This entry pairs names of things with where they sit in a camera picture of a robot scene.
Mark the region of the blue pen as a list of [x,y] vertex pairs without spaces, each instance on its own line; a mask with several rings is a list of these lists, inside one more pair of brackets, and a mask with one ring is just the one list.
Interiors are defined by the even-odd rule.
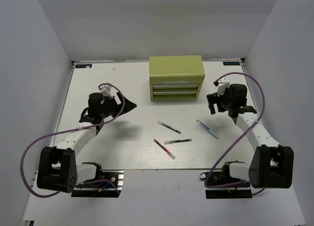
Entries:
[[202,123],[199,120],[196,120],[196,122],[199,124],[200,127],[202,127],[207,133],[209,133],[215,139],[219,139],[219,136],[215,132],[213,132],[209,127],[207,127],[204,123]]

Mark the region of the purple capped gel pen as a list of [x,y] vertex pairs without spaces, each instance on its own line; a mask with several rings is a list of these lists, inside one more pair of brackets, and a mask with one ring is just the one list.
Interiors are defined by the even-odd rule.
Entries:
[[173,128],[173,127],[171,127],[171,126],[169,126],[169,125],[167,125],[167,124],[165,124],[165,123],[163,123],[161,121],[157,121],[157,124],[167,128],[167,129],[170,129],[170,130],[172,130],[172,131],[174,131],[174,132],[176,132],[178,134],[181,134],[181,131],[179,131],[179,130],[177,130],[177,129],[175,129],[175,128]]

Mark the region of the green metal drawer toolbox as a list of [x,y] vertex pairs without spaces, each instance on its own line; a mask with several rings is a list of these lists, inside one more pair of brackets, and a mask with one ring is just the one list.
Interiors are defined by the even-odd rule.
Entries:
[[151,100],[196,100],[204,79],[200,55],[149,57]]

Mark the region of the green gel pen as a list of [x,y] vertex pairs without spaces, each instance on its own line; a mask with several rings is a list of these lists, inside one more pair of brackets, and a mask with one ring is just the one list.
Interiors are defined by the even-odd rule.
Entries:
[[175,143],[184,143],[184,142],[191,142],[191,139],[179,139],[179,140],[168,140],[164,141],[165,145],[175,144]]

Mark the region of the red gel pen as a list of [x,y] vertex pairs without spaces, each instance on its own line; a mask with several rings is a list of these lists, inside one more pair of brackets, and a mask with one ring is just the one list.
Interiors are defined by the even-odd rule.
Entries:
[[161,147],[173,160],[176,159],[176,157],[171,153],[164,145],[162,145],[158,140],[154,139],[154,142]]

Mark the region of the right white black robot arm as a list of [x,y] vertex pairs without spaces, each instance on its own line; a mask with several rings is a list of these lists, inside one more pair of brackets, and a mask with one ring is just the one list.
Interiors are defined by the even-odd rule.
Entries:
[[250,163],[225,162],[222,182],[233,186],[246,181],[256,189],[287,189],[292,184],[294,152],[289,146],[276,141],[258,120],[254,107],[247,105],[247,87],[218,81],[217,92],[207,95],[211,114],[227,112],[235,125],[246,133],[254,155]]

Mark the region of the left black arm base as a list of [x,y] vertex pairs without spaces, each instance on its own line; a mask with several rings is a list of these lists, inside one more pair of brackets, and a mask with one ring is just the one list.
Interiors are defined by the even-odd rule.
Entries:
[[71,197],[74,198],[118,198],[124,181],[124,170],[102,170],[95,183],[87,180],[74,188]]

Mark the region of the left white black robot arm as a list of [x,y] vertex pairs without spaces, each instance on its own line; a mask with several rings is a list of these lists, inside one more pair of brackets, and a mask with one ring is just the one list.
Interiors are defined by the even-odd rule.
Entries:
[[99,186],[104,180],[99,163],[77,164],[76,157],[103,127],[105,118],[117,118],[135,109],[137,105],[121,93],[115,97],[97,92],[89,95],[88,107],[82,111],[77,131],[53,147],[44,147],[40,154],[37,186],[40,189],[70,193],[78,185]]

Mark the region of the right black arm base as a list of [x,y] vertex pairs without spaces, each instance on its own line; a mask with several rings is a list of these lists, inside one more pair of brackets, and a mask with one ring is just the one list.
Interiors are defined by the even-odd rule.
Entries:
[[224,176],[221,170],[212,173],[207,181],[207,186],[210,186],[205,189],[207,200],[250,199],[253,197],[250,183]]

